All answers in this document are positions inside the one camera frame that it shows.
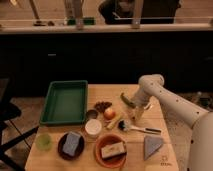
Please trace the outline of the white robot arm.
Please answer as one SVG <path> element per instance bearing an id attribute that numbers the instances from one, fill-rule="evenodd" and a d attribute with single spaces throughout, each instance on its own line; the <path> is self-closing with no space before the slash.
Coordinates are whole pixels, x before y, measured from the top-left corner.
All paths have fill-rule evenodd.
<path id="1" fill-rule="evenodd" d="M 154 96 L 192 129 L 187 171 L 213 171 L 213 112 L 165 89 L 160 74 L 143 75 L 138 85 L 132 97 L 137 107 L 146 106 Z"/>

